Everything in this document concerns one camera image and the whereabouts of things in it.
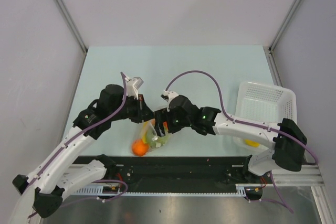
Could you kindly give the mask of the yellow fake banana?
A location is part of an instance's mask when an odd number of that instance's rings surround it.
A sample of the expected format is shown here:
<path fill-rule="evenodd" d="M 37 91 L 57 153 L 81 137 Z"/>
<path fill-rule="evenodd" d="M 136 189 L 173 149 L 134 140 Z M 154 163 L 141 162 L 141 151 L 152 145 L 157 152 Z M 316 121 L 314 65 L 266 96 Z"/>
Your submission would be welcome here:
<path fill-rule="evenodd" d="M 146 123 L 142 125 L 141 131 L 140 131 L 140 139 L 142 140 L 142 142 L 144 144 L 147 144 L 147 132 L 150 128 L 151 124 L 150 123 Z"/>

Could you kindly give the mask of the clear zip top bag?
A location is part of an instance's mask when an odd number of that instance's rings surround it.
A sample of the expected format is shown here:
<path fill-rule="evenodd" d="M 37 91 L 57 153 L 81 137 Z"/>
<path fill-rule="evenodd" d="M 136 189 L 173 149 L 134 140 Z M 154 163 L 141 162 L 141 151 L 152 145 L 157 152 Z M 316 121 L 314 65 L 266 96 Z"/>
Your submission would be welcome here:
<path fill-rule="evenodd" d="M 141 157 L 148 152 L 164 147 L 172 138 L 172 134 L 168 132 L 165 121 L 163 128 L 165 135 L 159 136 L 155 131 L 155 118 L 140 123 L 134 135 L 135 140 L 131 145 L 132 154 Z"/>

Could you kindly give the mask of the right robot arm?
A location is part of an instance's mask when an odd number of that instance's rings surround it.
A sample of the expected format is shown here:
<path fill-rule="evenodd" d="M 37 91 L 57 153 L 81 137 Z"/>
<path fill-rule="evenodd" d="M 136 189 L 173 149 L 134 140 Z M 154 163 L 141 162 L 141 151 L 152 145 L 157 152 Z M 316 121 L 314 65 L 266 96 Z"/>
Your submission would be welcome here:
<path fill-rule="evenodd" d="M 307 138 L 291 119 L 284 118 L 280 123 L 243 120 L 217 108 L 199 108 L 183 95 L 169 99 L 167 107 L 154 112 L 154 118 L 158 136 L 165 135 L 163 125 L 166 124 L 171 134 L 189 127 L 200 135 L 229 135 L 266 147 L 262 153 L 247 158 L 242 176 L 249 183 L 278 168 L 299 172 L 304 163 Z"/>

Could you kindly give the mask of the green fake cabbage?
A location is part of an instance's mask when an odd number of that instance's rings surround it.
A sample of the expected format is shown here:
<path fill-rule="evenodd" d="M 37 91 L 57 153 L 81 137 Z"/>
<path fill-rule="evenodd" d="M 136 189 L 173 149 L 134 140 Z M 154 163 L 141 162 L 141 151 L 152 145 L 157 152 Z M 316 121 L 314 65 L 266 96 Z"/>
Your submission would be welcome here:
<path fill-rule="evenodd" d="M 160 148 L 164 146 L 170 138 L 171 134 L 167 132 L 164 136 L 158 136 L 155 130 L 148 130 L 147 132 L 147 141 L 150 148 Z"/>

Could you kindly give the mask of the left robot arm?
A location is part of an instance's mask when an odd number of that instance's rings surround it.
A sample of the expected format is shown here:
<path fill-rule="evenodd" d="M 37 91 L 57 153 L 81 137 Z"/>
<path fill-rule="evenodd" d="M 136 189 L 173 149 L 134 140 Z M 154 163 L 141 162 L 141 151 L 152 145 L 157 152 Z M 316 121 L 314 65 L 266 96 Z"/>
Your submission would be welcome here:
<path fill-rule="evenodd" d="M 96 181 L 120 184 L 116 163 L 102 154 L 77 172 L 69 166 L 105 131 L 113 121 L 129 119 L 143 123 L 154 117 L 138 89 L 140 78 L 125 79 L 122 86 L 110 84 L 74 120 L 72 127 L 49 156 L 28 175 L 17 175 L 13 185 L 20 194 L 10 223 L 28 223 L 34 215 L 47 218 L 77 190 Z"/>

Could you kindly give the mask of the yellow fake bell pepper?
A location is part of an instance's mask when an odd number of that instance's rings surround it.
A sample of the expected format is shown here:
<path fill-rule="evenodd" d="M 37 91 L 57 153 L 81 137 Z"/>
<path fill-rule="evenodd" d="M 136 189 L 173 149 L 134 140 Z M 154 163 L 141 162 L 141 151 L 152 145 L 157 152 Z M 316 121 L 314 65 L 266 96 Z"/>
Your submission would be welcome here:
<path fill-rule="evenodd" d="M 260 146 L 259 143 L 251 141 L 251 140 L 248 140 L 248 139 L 246 139 L 244 141 L 245 141 L 245 144 L 248 145 L 248 146 L 250 146 L 250 147 L 258 148 Z"/>

